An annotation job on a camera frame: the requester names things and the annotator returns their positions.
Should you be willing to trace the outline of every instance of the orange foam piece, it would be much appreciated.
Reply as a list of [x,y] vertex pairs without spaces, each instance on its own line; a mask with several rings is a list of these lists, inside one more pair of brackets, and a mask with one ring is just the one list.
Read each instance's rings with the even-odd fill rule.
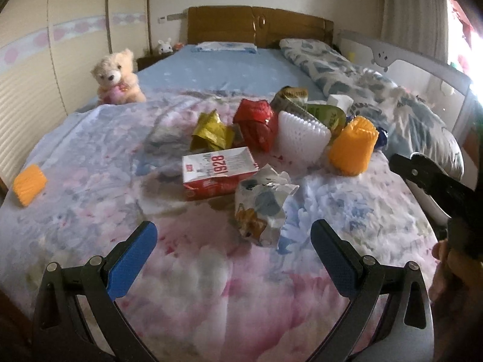
[[355,117],[334,140],[329,151],[330,162],[345,176],[365,172],[378,136],[379,132],[368,119]]
[[23,206],[28,206],[37,194],[44,189],[47,178],[40,167],[31,164],[14,180],[13,190]]

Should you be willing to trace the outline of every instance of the curtain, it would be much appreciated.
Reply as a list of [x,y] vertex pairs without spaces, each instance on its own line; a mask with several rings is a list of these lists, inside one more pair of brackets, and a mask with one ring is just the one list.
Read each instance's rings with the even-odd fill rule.
[[384,0],[381,39],[448,63],[449,0]]

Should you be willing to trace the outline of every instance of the crumpled tissue package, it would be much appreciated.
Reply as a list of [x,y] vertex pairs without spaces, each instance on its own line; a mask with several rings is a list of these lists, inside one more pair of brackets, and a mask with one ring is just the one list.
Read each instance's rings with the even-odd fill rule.
[[286,172],[278,174],[269,164],[241,181],[235,191],[235,219],[241,235],[256,245],[276,247],[286,220],[283,203],[298,188]]

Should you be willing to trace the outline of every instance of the pink polka dot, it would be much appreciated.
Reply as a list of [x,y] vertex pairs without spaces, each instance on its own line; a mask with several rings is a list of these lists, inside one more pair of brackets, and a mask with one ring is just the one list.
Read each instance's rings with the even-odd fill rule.
[[89,30],[89,27],[90,25],[87,21],[81,21],[79,23],[76,23],[76,25],[74,26],[74,31],[76,31],[77,33],[85,33]]
[[97,28],[100,28],[101,30],[106,28],[106,18],[102,17],[101,19],[98,19],[95,24]]
[[49,37],[47,31],[42,31],[35,38],[33,38],[33,44],[38,48],[44,48],[49,44]]
[[54,30],[54,40],[60,41],[64,37],[65,33],[66,31],[63,28],[56,28]]
[[113,17],[113,23],[114,24],[120,24],[121,22],[122,22],[122,19],[119,16]]
[[9,65],[13,64],[18,57],[18,50],[16,48],[10,48],[5,53],[5,57],[3,58],[5,62]]

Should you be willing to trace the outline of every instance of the crumpled red bag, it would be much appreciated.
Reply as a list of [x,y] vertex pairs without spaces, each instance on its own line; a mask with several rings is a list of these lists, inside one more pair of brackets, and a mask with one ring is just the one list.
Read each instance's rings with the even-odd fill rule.
[[270,151],[278,133],[278,114],[267,101],[242,99],[233,123],[240,127],[245,145],[249,149]]

